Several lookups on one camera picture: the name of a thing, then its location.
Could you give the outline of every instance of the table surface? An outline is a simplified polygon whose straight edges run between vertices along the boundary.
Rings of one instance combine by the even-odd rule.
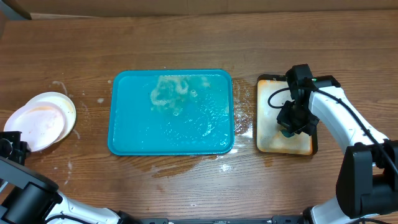
[[[397,139],[397,59],[398,11],[8,22],[0,43],[0,124],[39,93],[69,95],[77,109],[74,131],[33,153],[26,166],[96,207],[135,217],[298,214],[334,196],[343,155],[323,124],[312,157],[259,152],[253,135],[257,77],[308,63],[315,76],[335,76],[363,116]],[[112,155],[106,140],[113,78],[123,70],[181,68],[231,74],[233,150]],[[382,219],[398,222],[398,214]]]

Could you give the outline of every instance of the wooden table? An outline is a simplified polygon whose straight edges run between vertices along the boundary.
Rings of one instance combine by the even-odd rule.
[[[313,157],[257,151],[257,77],[308,63],[314,75],[334,75],[363,116],[398,139],[397,62],[398,11],[8,22],[0,44],[0,124],[39,93],[69,95],[78,112],[74,132],[26,166],[96,207],[136,217],[298,214],[334,196],[343,155],[322,124]],[[113,78],[129,69],[180,68],[222,68],[233,77],[235,114],[243,112],[235,115],[233,150],[112,155]],[[398,214],[382,219],[398,222]]]

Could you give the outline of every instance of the blue tray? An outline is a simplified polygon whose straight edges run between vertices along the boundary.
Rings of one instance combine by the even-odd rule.
[[[232,79],[224,70],[135,70],[114,79],[114,154],[222,154],[233,144]]]

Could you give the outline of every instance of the cable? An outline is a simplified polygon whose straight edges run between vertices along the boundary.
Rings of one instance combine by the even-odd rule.
[[[273,108],[273,109],[281,109],[283,106],[274,106],[274,105],[272,105],[272,104],[271,104],[271,99],[272,99],[272,97],[274,97],[276,94],[278,94],[278,93],[280,93],[280,92],[283,92],[283,91],[287,91],[287,90],[289,90],[288,87],[283,88],[283,89],[280,89],[280,90],[277,90],[275,93],[271,94],[271,96],[269,96],[269,98],[268,98],[268,105],[269,105],[271,108]]]
[[[378,223],[378,224],[390,224],[390,223],[388,223],[388,222],[383,222],[383,221],[380,221],[380,220],[375,220],[375,219],[373,219],[373,218],[359,218],[359,219],[357,219],[357,220],[355,220],[355,221],[352,221],[352,222],[350,222],[350,223],[348,223],[348,224],[358,224],[358,223],[364,223],[364,222],[373,222],[373,223]]]
[[[68,215],[56,215],[56,216],[50,217],[49,219],[47,219],[46,221],[44,221],[44,224],[49,223],[49,222],[51,222],[52,220],[57,219],[57,218],[69,219],[69,220],[73,220],[73,221],[75,221],[75,222],[80,222],[80,223],[82,223],[82,224],[92,224],[92,223],[86,222],[86,221],[84,221],[84,220],[81,220],[81,219],[79,219],[79,218],[70,217],[70,216],[68,216]]]
[[[388,154],[386,153],[386,151],[383,149],[383,147],[376,141],[376,139],[372,136],[372,134],[370,133],[370,131],[365,127],[365,125],[362,123],[362,121],[359,119],[359,117],[355,114],[355,112],[347,105],[345,104],[341,99],[338,99],[337,97],[319,90],[318,88],[307,88],[307,87],[298,87],[297,89],[300,90],[308,90],[308,91],[314,91],[314,92],[318,92],[321,93],[322,95],[328,96],[329,98],[331,98],[332,100],[335,100],[336,102],[338,102],[339,104],[341,104],[349,113],[350,115],[354,118],[354,120],[358,123],[359,127],[361,127],[361,129],[365,132],[365,135],[373,142],[373,144],[375,146],[377,146],[377,148],[380,150],[381,154],[383,155],[383,157],[385,158],[385,160],[387,161],[387,163],[389,164],[389,166],[391,167],[392,171],[395,173],[395,175],[398,177],[398,169],[396,167],[396,165],[394,164],[394,162],[391,160],[391,158],[388,156]],[[282,92],[282,91],[287,91],[289,90],[289,88],[283,88],[280,89],[278,91],[276,91],[275,93],[271,94],[271,96],[269,96],[268,98],[268,105],[272,108],[275,109],[280,109],[282,107],[278,107],[278,106],[273,106],[271,105],[271,98],[274,97],[276,94]]]

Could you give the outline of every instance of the stacked plate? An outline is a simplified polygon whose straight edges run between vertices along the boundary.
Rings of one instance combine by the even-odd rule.
[[[29,100],[7,120],[4,131],[20,131],[21,141],[37,152],[61,141],[76,121],[76,108],[65,95],[42,93]]]

